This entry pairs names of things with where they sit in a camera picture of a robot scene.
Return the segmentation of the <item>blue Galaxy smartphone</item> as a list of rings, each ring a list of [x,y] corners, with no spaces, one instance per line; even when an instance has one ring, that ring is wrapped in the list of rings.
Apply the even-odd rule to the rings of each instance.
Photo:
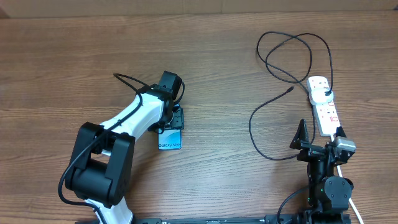
[[[182,132],[179,129],[165,130],[158,135],[159,150],[179,150],[182,148]]]

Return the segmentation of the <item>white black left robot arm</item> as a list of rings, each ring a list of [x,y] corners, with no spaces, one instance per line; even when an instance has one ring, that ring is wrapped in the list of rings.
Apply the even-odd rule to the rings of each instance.
[[[134,101],[115,117],[81,126],[69,165],[58,184],[61,201],[92,208],[95,223],[134,223],[125,194],[135,143],[146,131],[158,135],[160,150],[182,147],[183,80],[165,71],[158,83],[144,83],[134,91]]]

